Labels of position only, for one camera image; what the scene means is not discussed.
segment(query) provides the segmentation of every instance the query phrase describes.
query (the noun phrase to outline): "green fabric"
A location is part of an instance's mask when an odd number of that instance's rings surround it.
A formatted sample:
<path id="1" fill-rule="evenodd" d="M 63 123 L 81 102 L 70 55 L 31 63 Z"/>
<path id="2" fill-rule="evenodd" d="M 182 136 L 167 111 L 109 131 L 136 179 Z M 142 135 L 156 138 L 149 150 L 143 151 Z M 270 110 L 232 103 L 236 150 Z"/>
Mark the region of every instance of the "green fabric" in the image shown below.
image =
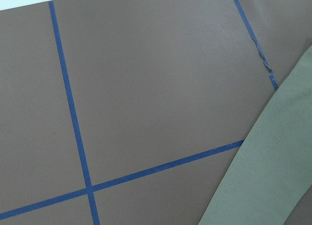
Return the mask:
<path id="1" fill-rule="evenodd" d="M 312 184 L 312 47 L 251 129 L 199 225 L 282 225 Z"/>

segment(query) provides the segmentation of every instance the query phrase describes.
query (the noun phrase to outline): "gray surface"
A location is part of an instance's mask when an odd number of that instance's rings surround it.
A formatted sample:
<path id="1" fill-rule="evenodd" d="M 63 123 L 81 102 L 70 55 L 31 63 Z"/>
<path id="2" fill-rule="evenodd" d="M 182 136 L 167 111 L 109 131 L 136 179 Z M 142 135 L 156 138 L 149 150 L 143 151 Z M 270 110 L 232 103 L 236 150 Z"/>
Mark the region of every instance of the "gray surface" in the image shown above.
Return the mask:
<path id="1" fill-rule="evenodd" d="M 95 193 L 102 225 L 196 225 L 236 150 Z"/>
<path id="2" fill-rule="evenodd" d="M 280 84 L 312 45 L 312 0 L 240 0 Z"/>
<path id="3" fill-rule="evenodd" d="M 46 3 L 0 12 L 0 212 L 84 188 Z"/>
<path id="4" fill-rule="evenodd" d="M 298 202 L 289 215 L 285 225 L 311 225 L 312 224 L 312 186 Z"/>
<path id="5" fill-rule="evenodd" d="M 0 223 L 1 225 L 93 225 L 87 196 L 31 211 Z"/>
<path id="6" fill-rule="evenodd" d="M 55 7 L 94 184 L 243 139 L 273 93 L 232 0 Z"/>

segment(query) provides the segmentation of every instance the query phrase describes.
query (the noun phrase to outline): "blue grid line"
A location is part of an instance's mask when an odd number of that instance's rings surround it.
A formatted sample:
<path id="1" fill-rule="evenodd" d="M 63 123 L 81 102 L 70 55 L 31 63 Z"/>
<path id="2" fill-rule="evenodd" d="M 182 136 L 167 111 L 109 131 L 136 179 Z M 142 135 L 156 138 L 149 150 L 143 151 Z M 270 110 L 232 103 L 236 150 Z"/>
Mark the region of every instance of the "blue grid line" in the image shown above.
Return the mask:
<path id="1" fill-rule="evenodd" d="M 98 185 L 94 185 L 94 186 L 92 186 L 92 192 L 99 191 L 99 190 L 102 190 L 105 188 L 110 188 L 110 187 L 113 187 L 115 185 L 123 184 L 123 183 L 129 182 L 129 181 L 132 181 L 132 180 L 135 180 L 135 179 L 147 176 L 147 175 L 151 175 L 151 174 L 163 171 L 163 170 L 167 170 L 167 169 L 174 168 L 174 167 L 177 167 L 180 165 L 184 165 L 186 163 L 190 163 L 190 162 L 193 162 L 193 161 L 196 161 L 196 160 L 199 160 L 202 158 L 206 158 L 206 157 L 218 154 L 218 153 L 222 153 L 222 152 L 225 152 L 228 150 L 236 149 L 243 144 L 243 141 L 244 140 L 237 141 L 237 142 L 234 142 L 234 143 L 231 143 L 228 145 L 218 147 L 216 149 L 207 150 L 207 151 L 197 153 L 197 154 L 185 157 L 185 158 L 181 158 L 181 159 L 169 162 L 169 163 L 165 163 L 165 164 L 153 167 L 153 168 L 142 170 L 142 171 L 139 171 L 139 172 L 136 172 L 133 174 L 125 175 L 123 177 L 120 177 L 120 178 L 117 178 L 114 180 L 110 180 L 110 181 L 107 181 L 107 182 L 104 182 L 104 183 L 101 183 Z M 61 195 L 58 197 L 54 197 L 54 198 L 51 198 L 48 200 L 37 202 L 37 203 L 31 204 L 28 206 L 23 206 L 23 207 L 20 207 L 17 209 L 13 209 L 13 210 L 1 213 L 0 214 L 0 220 L 7 219 L 7 218 L 10 218 L 13 216 L 20 215 L 20 214 L 24 214 L 24 213 L 27 213 L 29 211 L 33 211 L 36 209 L 47 207 L 47 206 L 50 206 L 50 205 L 53 205 L 56 203 L 60 203 L 60 202 L 64 202 L 64 201 L 67 201 L 70 199 L 74 199 L 76 197 L 80 197 L 80 196 L 85 195 L 85 194 L 88 194 L 88 191 L 87 191 L 87 189 L 84 188 L 84 189 L 80 189 L 78 191 L 67 193 L 67 194 L 64 194 L 64 195 Z"/>
<path id="2" fill-rule="evenodd" d="M 276 79 L 275 79 L 275 77 L 273 75 L 273 69 L 270 67 L 267 59 L 265 58 L 263 50 L 262 50 L 262 48 L 261 48 L 261 46 L 260 46 L 260 44 L 259 44 L 259 42 L 258 42 L 258 40 L 257 40 L 257 38 L 256 38 L 256 36 L 254 34 L 254 31 L 253 31 L 252 27 L 249 24 L 249 21 L 248 21 L 246 15 L 245 15 L 245 12 L 244 12 L 242 6 L 240 5 L 239 0 L 233 0 L 233 1 L 234 1 L 235 5 L 236 5 L 236 8 L 237 8 L 239 14 L 240 14 L 240 17 L 242 18 L 242 20 L 243 20 L 243 22 L 244 22 L 244 24 L 245 24 L 245 26 L 246 26 L 246 28 L 248 30 L 248 33 L 249 33 L 250 37 L 252 38 L 252 40 L 254 41 L 254 43 L 255 43 L 255 45 L 256 45 L 256 47 L 258 49 L 259 55 L 260 55 L 260 57 L 261 57 L 261 59 L 263 61 L 263 64 L 264 64 L 265 68 L 270 73 L 269 79 L 270 79 L 270 81 L 271 81 L 271 83 L 273 85 L 273 88 L 276 91 L 278 89 L 278 85 L 277 85 Z"/>
<path id="3" fill-rule="evenodd" d="M 69 111 L 70 111 L 73 128 L 75 132 L 75 138 L 76 138 L 77 148 L 79 152 L 83 178 L 84 178 L 84 182 L 85 182 L 86 190 L 88 194 L 88 200 L 89 200 L 90 210 L 92 214 L 92 219 L 93 219 L 94 225 L 100 225 L 99 218 L 98 218 L 97 205 L 96 205 L 94 194 L 92 191 L 92 183 L 91 183 L 90 173 L 88 169 L 87 158 L 84 152 L 77 113 L 76 113 L 75 104 L 74 104 L 74 98 L 73 98 L 72 89 L 70 86 L 64 51 L 63 51 L 62 42 L 61 42 L 60 33 L 59 33 L 58 20 L 57 20 L 57 16 L 55 13 L 53 1 L 49 2 L 49 7 L 50 7 L 51 20 L 52 20 L 52 25 L 53 25 L 54 35 L 55 35 L 55 41 L 56 41 L 57 49 L 58 49 L 59 62 L 60 62 L 61 70 L 62 70 Z"/>

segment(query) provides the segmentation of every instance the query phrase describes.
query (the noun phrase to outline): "blue line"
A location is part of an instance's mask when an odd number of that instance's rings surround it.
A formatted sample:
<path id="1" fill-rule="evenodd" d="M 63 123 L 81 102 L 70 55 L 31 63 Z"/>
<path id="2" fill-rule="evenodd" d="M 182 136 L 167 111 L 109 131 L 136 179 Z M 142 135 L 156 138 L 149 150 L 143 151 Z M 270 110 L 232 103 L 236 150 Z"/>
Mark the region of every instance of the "blue line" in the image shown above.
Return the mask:
<path id="1" fill-rule="evenodd" d="M 69 111 L 70 111 L 70 115 L 72 118 L 73 127 L 74 127 L 75 138 L 76 138 L 76 143 L 78 147 L 84 182 L 85 182 L 86 190 L 88 194 L 92 219 L 93 219 L 94 225 L 99 225 L 100 222 L 98 218 L 97 205 L 96 205 L 94 194 L 92 191 L 90 173 L 88 169 L 86 155 L 85 155 L 84 148 L 83 148 L 77 113 L 76 113 L 75 104 L 74 104 L 74 98 L 73 98 L 72 90 L 70 87 L 70 82 L 69 82 L 69 77 L 68 77 L 68 72 L 67 72 L 67 67 L 66 67 L 66 62 L 65 62 L 65 56 L 64 56 L 62 42 L 61 42 L 60 33 L 59 33 L 59 25 L 58 25 L 58 20 L 57 20 L 57 16 L 55 13 L 53 1 L 49 2 L 49 7 L 50 7 L 52 25 L 53 25 L 54 35 L 55 35 L 55 41 L 56 41 L 57 48 L 58 48 L 59 62 L 60 62 L 60 66 L 61 66 L 61 70 L 63 74 L 66 96 L 68 100 L 68 106 L 69 106 Z"/>
<path id="2" fill-rule="evenodd" d="M 177 167 L 177 166 L 180 166 L 180 165 L 183 165 L 183 164 L 186 164 L 186 163 L 189 163 L 189 162 L 201 159 L 201 158 L 205 158 L 205 157 L 208 157 L 211 155 L 215 155 L 217 153 L 221 153 L 221 152 L 224 152 L 227 150 L 235 149 L 235 148 L 240 147 L 242 145 L 243 141 L 244 140 L 237 141 L 237 142 L 234 142 L 232 144 L 221 146 L 221 147 L 213 149 L 213 150 L 208 150 L 208 151 L 205 151 L 202 153 L 194 154 L 192 156 L 181 158 L 181 159 L 169 162 L 169 163 L 165 163 L 165 164 L 159 165 L 157 167 L 149 168 L 149 169 L 142 170 L 142 171 L 130 174 L 130 175 L 126 175 L 126 176 L 123 176 L 123 177 L 120 177 L 120 178 L 117 178 L 114 180 L 110 180 L 110 181 L 107 181 L 107 182 L 104 182 L 104 183 L 101 183 L 98 185 L 94 185 L 93 191 L 95 192 L 95 191 L 99 191 L 99 190 L 109 188 L 109 187 L 112 187 L 115 185 L 120 185 L 122 183 L 131 181 L 131 180 L 135 180 L 135 179 L 147 176 L 147 175 L 151 175 L 151 174 L 163 171 L 163 170 L 174 168 L 174 167 Z"/>
<path id="3" fill-rule="evenodd" d="M 19 214 L 24 214 L 24 213 L 27 213 L 27 212 L 30 212 L 30 211 L 33 211 L 36 209 L 40 209 L 40 208 L 43 208 L 46 206 L 50 206 L 50 205 L 53 205 L 56 203 L 64 202 L 64 201 L 67 201 L 67 200 L 70 200 L 70 199 L 73 199 L 76 197 L 80 197 L 80 196 L 85 195 L 85 194 L 87 194 L 87 191 L 84 188 L 84 189 L 80 189 L 80 190 L 77 190 L 74 192 L 70 192 L 70 193 L 67 193 L 67 194 L 64 194 L 64 195 L 61 195 L 58 197 L 48 199 L 48 200 L 33 203 L 31 205 L 28 205 L 28 206 L 23 206 L 23 207 L 20 207 L 17 209 L 13 209 L 11 211 L 0 214 L 0 220 L 7 219 L 10 217 L 19 215 Z"/>
<path id="4" fill-rule="evenodd" d="M 269 71 L 269 73 L 270 73 L 269 78 L 270 78 L 270 81 L 271 81 L 271 83 L 272 83 L 272 85 L 273 85 L 273 88 L 274 88 L 275 91 L 276 91 L 276 90 L 278 89 L 278 85 L 277 85 L 276 79 L 275 79 L 275 77 L 274 77 L 274 75 L 273 75 L 273 70 L 272 70 L 272 68 L 269 66 L 269 63 L 268 63 L 267 59 L 265 58 L 265 55 L 264 55 L 264 53 L 263 53 L 263 50 L 262 50 L 262 48 L 261 48 L 261 46 L 260 46 L 260 44 L 259 44 L 259 42 L 258 42 L 256 36 L 254 35 L 253 29 L 252 29 L 252 27 L 251 27 L 250 24 L 249 24 L 249 21 L 248 21 L 246 15 L 245 15 L 245 13 L 244 13 L 244 10 L 243 10 L 242 6 L 241 6 L 240 3 L 239 3 L 239 0 L 233 0 L 233 1 L 234 1 L 235 5 L 236 5 L 236 8 L 237 8 L 239 14 L 240 14 L 240 17 L 242 18 L 242 20 L 243 20 L 243 22 L 244 22 L 244 24 L 245 24 L 245 26 L 246 26 L 246 28 L 247 28 L 247 30 L 248 30 L 248 33 L 249 33 L 250 37 L 251 37 L 252 40 L 254 41 L 254 43 L 255 43 L 255 45 L 256 45 L 258 51 L 259 51 L 259 55 L 260 55 L 260 57 L 262 58 L 262 61 L 263 61 L 264 66 L 266 67 L 266 69 L 267 69 L 267 70 Z"/>
<path id="5" fill-rule="evenodd" d="M 232 149 L 240 147 L 242 145 L 243 141 L 244 140 L 237 141 L 237 142 L 234 142 L 232 144 L 221 146 L 221 147 L 213 149 L 213 150 L 207 150 L 205 152 L 194 154 L 194 155 L 189 156 L 189 157 L 181 158 L 181 159 L 178 159 L 178 160 L 166 163 L 166 164 L 162 164 L 162 165 L 157 166 L 157 167 L 142 170 L 142 171 L 139 171 L 137 173 L 133 173 L 130 175 L 126 175 L 126 176 L 114 179 L 114 180 L 110 180 L 110 181 L 95 185 L 91 189 L 92 189 L 92 192 L 99 191 L 99 190 L 109 188 L 109 187 L 112 187 L 115 185 L 120 185 L 122 183 L 131 181 L 131 180 L 135 180 L 135 179 L 138 179 L 138 178 L 150 175 L 150 174 L 154 174 L 154 173 L 157 173 L 157 172 L 160 172 L 163 170 L 167 170 L 167 169 L 174 168 L 174 167 L 186 164 L 186 163 L 190 163 L 190 162 L 196 161 L 196 160 L 201 159 L 201 158 L 206 158 L 206 157 L 215 155 L 217 153 L 225 152 L 227 150 L 232 150 Z M 13 216 L 20 215 L 20 214 L 24 214 L 24 213 L 27 213 L 27 212 L 30 212 L 30 211 L 33 211 L 36 209 L 40 209 L 40 208 L 50 206 L 50 205 L 53 205 L 56 203 L 60 203 L 63 201 L 67 201 L 70 199 L 74 199 L 76 197 L 80 197 L 80 196 L 88 194 L 88 193 L 89 193 L 88 190 L 86 188 L 84 188 L 84 189 L 80 189 L 80 190 L 77 190 L 74 192 L 70 192 L 70 193 L 67 193 L 67 194 L 64 194 L 64 195 L 61 195 L 58 197 L 48 199 L 48 200 L 37 202 L 37 203 L 31 204 L 28 206 L 23 206 L 21 208 L 13 209 L 13 210 L 10 210 L 10 211 L 7 211 L 7 212 L 0 214 L 0 220 L 7 219 L 7 218 L 10 218 Z"/>

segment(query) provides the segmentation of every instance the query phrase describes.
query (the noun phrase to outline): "green cloth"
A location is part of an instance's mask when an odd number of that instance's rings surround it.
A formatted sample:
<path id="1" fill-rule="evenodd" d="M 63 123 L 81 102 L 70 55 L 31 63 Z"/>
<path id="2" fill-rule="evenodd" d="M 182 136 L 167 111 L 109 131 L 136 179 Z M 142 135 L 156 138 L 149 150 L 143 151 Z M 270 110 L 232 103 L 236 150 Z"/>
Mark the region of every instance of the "green cloth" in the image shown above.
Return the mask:
<path id="1" fill-rule="evenodd" d="M 282 225 L 312 184 L 312 47 L 251 129 L 199 225 Z"/>

